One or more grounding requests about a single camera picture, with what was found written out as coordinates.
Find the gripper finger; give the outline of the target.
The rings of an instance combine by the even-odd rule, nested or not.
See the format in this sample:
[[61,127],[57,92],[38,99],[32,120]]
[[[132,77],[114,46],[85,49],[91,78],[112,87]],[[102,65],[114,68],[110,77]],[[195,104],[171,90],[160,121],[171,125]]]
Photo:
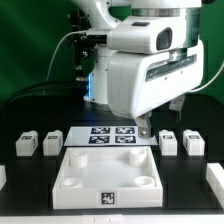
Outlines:
[[151,138],[151,113],[147,112],[137,118],[135,118],[135,123],[138,127],[138,136],[142,139]]
[[172,99],[169,104],[169,114],[173,121],[178,122],[181,119],[182,109],[186,96],[181,95],[175,99]]

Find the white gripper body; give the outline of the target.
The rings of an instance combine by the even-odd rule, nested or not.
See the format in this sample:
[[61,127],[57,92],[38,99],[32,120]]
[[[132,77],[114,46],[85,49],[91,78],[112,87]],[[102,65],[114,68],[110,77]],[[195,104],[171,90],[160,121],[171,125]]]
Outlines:
[[117,116],[137,118],[199,86],[204,47],[199,42],[187,57],[169,63],[169,53],[154,55],[116,52],[107,71],[107,98]]

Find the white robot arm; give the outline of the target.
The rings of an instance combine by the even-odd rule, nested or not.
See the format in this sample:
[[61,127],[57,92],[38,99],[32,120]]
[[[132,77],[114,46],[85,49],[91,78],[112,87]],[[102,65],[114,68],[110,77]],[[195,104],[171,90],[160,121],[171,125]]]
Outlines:
[[90,22],[84,37],[96,49],[85,100],[135,121],[151,137],[151,111],[180,111],[184,95],[202,87],[199,38],[205,0],[71,0]]

